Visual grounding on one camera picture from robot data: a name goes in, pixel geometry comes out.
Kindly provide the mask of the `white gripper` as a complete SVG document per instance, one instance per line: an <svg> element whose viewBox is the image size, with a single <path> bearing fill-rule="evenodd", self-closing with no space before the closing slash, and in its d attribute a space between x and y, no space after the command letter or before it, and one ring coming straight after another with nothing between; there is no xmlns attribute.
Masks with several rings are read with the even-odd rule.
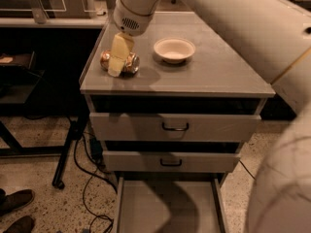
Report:
<svg viewBox="0 0 311 233"><path fill-rule="evenodd" d="M153 16L153 14L135 13L128 9L122 0L116 1L113 19L121 32L116 34L113 39L108 67L109 75L112 77L120 75L124 63L134 47L132 36L142 35L147 30Z"/></svg>

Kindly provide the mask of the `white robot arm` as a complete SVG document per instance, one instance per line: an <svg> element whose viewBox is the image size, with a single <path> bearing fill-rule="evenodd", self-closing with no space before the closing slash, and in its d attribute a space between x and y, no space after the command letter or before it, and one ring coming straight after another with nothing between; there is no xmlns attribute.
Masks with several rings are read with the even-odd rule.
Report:
<svg viewBox="0 0 311 233"><path fill-rule="evenodd" d="M142 34L158 1L117 0L117 28ZM259 167L246 233L311 233L311 17L286 0L182 1L296 114Z"/></svg>

